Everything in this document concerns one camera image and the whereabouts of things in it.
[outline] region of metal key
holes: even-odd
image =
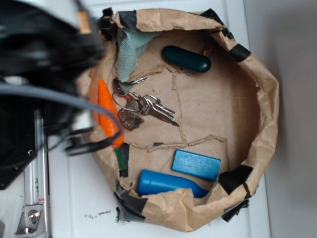
[[[173,110],[163,107],[163,105],[160,103],[160,99],[154,97],[153,95],[147,94],[144,97],[147,98],[148,100],[150,100],[151,102],[153,102],[157,107],[161,108],[162,110],[164,110],[170,114],[175,113]]]
[[[155,109],[157,111],[160,111],[161,113],[165,114],[167,117],[169,118],[174,118],[174,116],[172,115],[173,113],[175,113],[173,110],[169,109],[169,108],[165,108],[160,104],[160,99],[147,94],[144,97],[141,97],[140,94],[136,93],[136,92],[130,92],[132,95],[134,95],[135,97],[141,99],[141,98],[145,98],[148,101],[151,101],[153,103],[153,106],[155,107]],[[140,100],[142,105],[149,105],[149,103],[146,103],[144,100]]]
[[[172,118],[174,117],[171,114],[166,113],[165,111],[161,111],[155,103],[148,100],[147,98],[139,98],[138,103],[143,115],[152,115],[159,120],[172,124],[173,126],[179,126],[177,122],[172,120]]]

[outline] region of gray wall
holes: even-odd
[[[317,1],[244,0],[250,47],[281,85],[265,174],[272,238],[317,237]]]

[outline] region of gray cable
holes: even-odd
[[[10,84],[0,84],[0,95],[11,95],[11,96],[21,96],[28,98],[38,98],[48,101],[53,101],[57,103],[62,103],[70,105],[79,109],[88,109],[109,117],[115,122],[119,128],[120,134],[122,133],[122,125],[118,119],[108,110],[99,107],[98,105],[92,104],[84,99],[71,96],[69,94],[57,92],[54,90],[40,88],[31,85],[21,85],[15,86]]]

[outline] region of dark green capsule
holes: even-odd
[[[162,54],[167,62],[191,72],[205,73],[211,67],[208,57],[177,46],[166,46]]]

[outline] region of screw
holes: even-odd
[[[29,233],[31,233],[31,232],[32,232],[32,230],[31,230],[30,227],[26,227],[26,228],[23,229],[23,233],[24,233],[24,234],[29,234]]]
[[[40,218],[40,213],[37,210],[31,210],[29,212],[29,218],[31,221],[37,221]]]

